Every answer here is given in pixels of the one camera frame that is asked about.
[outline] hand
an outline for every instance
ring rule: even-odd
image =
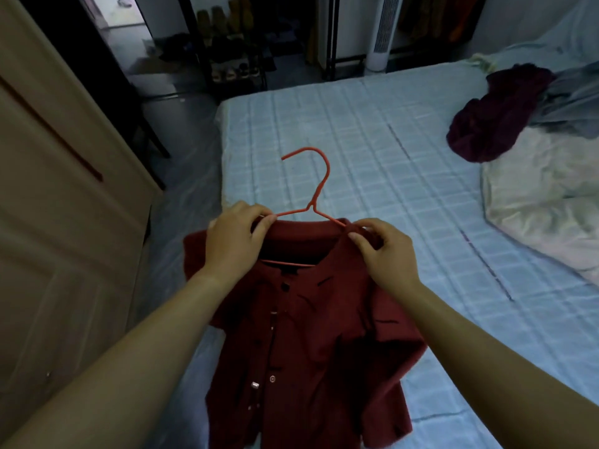
[[[383,246],[374,250],[361,234],[348,234],[358,246],[370,277],[396,299],[414,293],[422,286],[418,277],[412,239],[381,219],[362,219],[355,223],[366,227],[383,239]]]
[[[265,216],[253,233],[251,224]],[[233,287],[258,260],[266,232],[277,219],[262,205],[237,202],[208,225],[206,263],[201,271]]]

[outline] dark red cloth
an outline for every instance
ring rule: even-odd
[[[516,65],[489,74],[489,91],[471,99],[449,127],[447,143],[469,162],[498,158],[516,143],[537,107],[537,99],[555,79],[549,69]]]
[[[358,449],[412,430],[400,379],[426,350],[411,319],[375,285],[348,238],[348,221],[277,221],[258,261],[216,311],[226,332],[206,396],[211,449]],[[206,232],[184,240],[189,279],[204,264]]]

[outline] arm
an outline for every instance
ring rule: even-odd
[[[356,224],[383,238],[383,247],[374,250],[359,234],[349,234],[370,275],[412,317],[453,383],[503,447],[599,447],[599,407],[425,287],[407,235],[379,219]]]
[[[135,448],[142,445],[204,332],[258,258],[276,216],[238,202],[212,221],[206,265],[185,287],[38,410],[2,447]]]

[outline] red hanger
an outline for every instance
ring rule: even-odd
[[[324,187],[326,180],[329,179],[329,175],[331,174],[331,164],[329,163],[329,160],[326,158],[325,153],[322,152],[321,150],[319,150],[318,148],[315,147],[304,147],[304,148],[300,148],[299,150],[295,150],[293,152],[290,152],[289,154],[285,154],[281,160],[285,160],[288,159],[292,156],[295,156],[301,152],[304,151],[316,151],[318,154],[320,154],[320,157],[322,157],[325,160],[325,164],[326,164],[326,174],[325,177],[322,179],[322,181],[320,181],[320,184],[318,185],[318,187],[316,188],[316,192],[314,192],[314,195],[312,196],[312,199],[310,200],[310,202],[308,203],[308,206],[306,206],[305,208],[302,208],[301,210],[293,210],[293,211],[286,211],[286,212],[280,212],[277,214],[277,216],[282,216],[282,215],[288,215],[288,214],[295,214],[297,212],[306,212],[310,209],[310,207],[312,207],[312,210],[321,215],[322,217],[325,217],[329,220],[332,220],[334,223],[345,227],[345,224],[337,219],[332,218],[331,216],[329,216],[328,214],[325,214],[324,212],[320,212],[316,209],[316,200],[318,200],[318,196],[320,195],[320,191],[322,191],[322,188]],[[303,268],[309,268],[311,266],[314,266],[314,264],[300,264],[300,263],[287,263],[287,262],[276,262],[275,260],[262,260],[265,263],[274,263],[274,264],[286,264],[288,266],[300,266]]]

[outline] forearm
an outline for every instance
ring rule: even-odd
[[[200,271],[42,407],[5,448],[142,445],[231,287]]]
[[[427,287],[395,297],[502,446],[599,445],[595,404],[462,317]]]

